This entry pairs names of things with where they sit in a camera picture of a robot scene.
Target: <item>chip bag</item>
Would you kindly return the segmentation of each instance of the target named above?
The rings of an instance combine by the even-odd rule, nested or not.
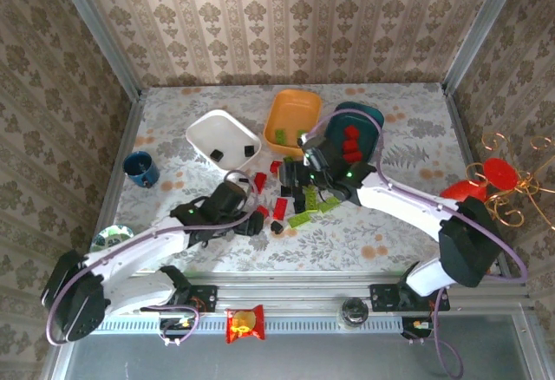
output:
[[[255,306],[252,309],[228,309],[226,312],[225,341],[228,344],[238,338],[250,336],[265,339],[264,308],[262,305]]]

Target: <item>red lego brick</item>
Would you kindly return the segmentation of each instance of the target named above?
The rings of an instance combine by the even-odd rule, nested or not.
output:
[[[355,163],[356,161],[362,160],[362,152],[347,153],[343,155],[343,158],[348,163]]]
[[[270,173],[271,174],[276,174],[282,163],[283,163],[282,161],[273,161],[270,165]]]
[[[270,212],[261,205],[258,206],[257,211],[259,211],[260,213],[262,213],[264,215],[264,219],[266,219],[270,216]]]
[[[257,187],[258,193],[262,193],[262,190],[264,189],[264,184],[266,183],[267,178],[268,176],[266,176],[266,174],[262,174],[260,172],[258,172],[254,176],[254,184]]]
[[[344,153],[354,153],[358,152],[358,143],[356,140],[346,140],[343,142],[343,152]]]
[[[287,199],[277,198],[276,206],[274,207],[274,219],[283,221],[285,217],[285,210],[287,209]]]
[[[361,132],[358,131],[358,128],[353,125],[346,127],[343,132],[345,133],[345,137],[347,137],[347,139],[349,140],[356,140],[361,135]]]

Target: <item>blue mug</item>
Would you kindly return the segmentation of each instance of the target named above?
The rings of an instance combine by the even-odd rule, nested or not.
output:
[[[160,177],[160,171],[147,152],[133,152],[123,161],[123,171],[136,185],[153,187]]]

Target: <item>wallpaper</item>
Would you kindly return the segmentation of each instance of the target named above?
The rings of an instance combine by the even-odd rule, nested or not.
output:
[[[508,0],[457,90],[459,110],[475,155],[490,156],[480,143],[484,132],[499,132],[512,143],[517,166],[533,171],[555,155],[555,144],[534,150],[536,135],[555,139],[555,0]],[[510,160],[502,145],[501,156]],[[555,189],[555,161],[538,175]],[[555,194],[534,196],[555,221]],[[548,344],[555,354],[555,230],[524,197],[515,206],[525,223],[506,236],[530,269],[529,292],[535,299]]]
[[[440,82],[483,0],[95,0],[143,87]]]
[[[93,236],[129,101],[69,0],[0,0],[0,379],[38,378],[39,295]]]

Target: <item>table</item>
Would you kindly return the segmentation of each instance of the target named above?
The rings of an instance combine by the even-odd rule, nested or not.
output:
[[[216,108],[233,115],[263,142],[260,155],[247,165],[246,172],[268,174],[260,201],[272,208],[280,185],[269,166],[283,156],[270,151],[263,130],[275,94],[287,88],[319,94],[322,115],[345,101],[380,109],[386,118],[383,170],[395,180],[439,193],[464,176],[462,153],[438,83],[152,88],[134,149],[153,156],[160,180],[153,188],[142,189],[126,179],[114,223],[139,233],[178,204],[210,194],[221,182],[222,173],[185,138],[189,125]],[[290,199],[286,217],[293,214]],[[229,233],[211,241],[206,249],[196,245],[150,267],[175,265],[187,272],[401,272],[438,252],[437,244],[420,230],[351,204],[314,214],[311,223],[297,230],[288,228],[278,236],[270,231],[270,223],[268,219],[258,236]]]

